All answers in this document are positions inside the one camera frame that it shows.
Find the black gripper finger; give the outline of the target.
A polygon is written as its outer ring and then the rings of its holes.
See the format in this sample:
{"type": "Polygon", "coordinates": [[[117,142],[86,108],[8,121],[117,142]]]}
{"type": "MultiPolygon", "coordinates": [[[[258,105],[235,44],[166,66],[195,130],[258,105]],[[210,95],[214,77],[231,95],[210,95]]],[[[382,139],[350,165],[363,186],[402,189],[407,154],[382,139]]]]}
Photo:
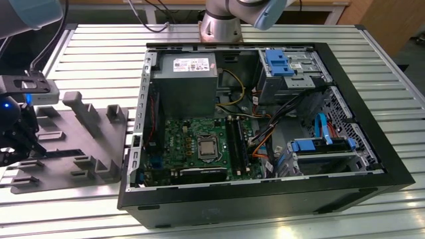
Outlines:
{"type": "Polygon", "coordinates": [[[20,116],[18,126],[22,130],[22,152],[20,153],[20,159],[28,159],[32,152],[38,156],[45,156],[45,148],[38,144],[36,137],[38,124],[32,105],[20,105],[20,116]]]}
{"type": "Polygon", "coordinates": [[[18,151],[12,147],[1,148],[0,149],[0,167],[6,167],[17,162],[20,162],[18,151]]]}

